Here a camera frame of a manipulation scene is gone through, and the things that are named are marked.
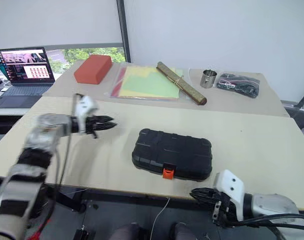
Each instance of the window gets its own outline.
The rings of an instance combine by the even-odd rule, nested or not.
[[[69,69],[76,60],[85,60],[92,54],[108,55],[115,63],[126,61],[123,47],[70,48],[46,51],[55,79]]]

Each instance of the red sponge block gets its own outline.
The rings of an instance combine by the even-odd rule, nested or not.
[[[91,55],[74,72],[79,84],[99,84],[112,67],[110,56]]]

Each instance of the laptop keyboard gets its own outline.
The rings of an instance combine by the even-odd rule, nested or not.
[[[40,96],[51,86],[12,86],[3,96]]]

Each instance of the laptop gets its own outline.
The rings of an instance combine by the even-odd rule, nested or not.
[[[55,82],[44,47],[0,49],[12,86],[0,92],[0,108],[31,108]]]

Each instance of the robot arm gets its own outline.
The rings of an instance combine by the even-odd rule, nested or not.
[[[229,170],[216,175],[213,188],[196,188],[190,195],[201,205],[214,205],[212,220],[218,226],[271,227],[274,224],[276,227],[270,229],[281,239],[304,240],[304,216],[299,215],[292,200],[278,194],[245,193],[242,180]],[[269,216],[269,220],[261,219],[262,216]]]
[[[23,238],[28,219],[45,197],[44,182],[51,158],[61,137],[71,133],[93,134],[116,126],[109,116],[93,116],[98,109],[88,96],[82,96],[76,106],[76,116],[41,115],[27,136],[23,152],[11,167],[0,186],[0,239]]]

